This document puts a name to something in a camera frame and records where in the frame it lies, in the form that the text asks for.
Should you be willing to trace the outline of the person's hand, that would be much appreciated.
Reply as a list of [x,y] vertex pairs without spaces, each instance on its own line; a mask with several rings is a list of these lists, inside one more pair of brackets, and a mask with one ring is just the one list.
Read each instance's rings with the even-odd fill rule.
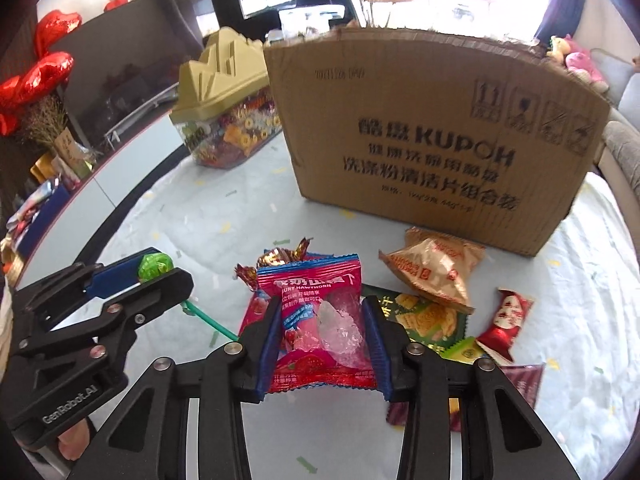
[[58,436],[58,452],[66,459],[79,460],[91,441],[91,430],[87,419],[83,419]]

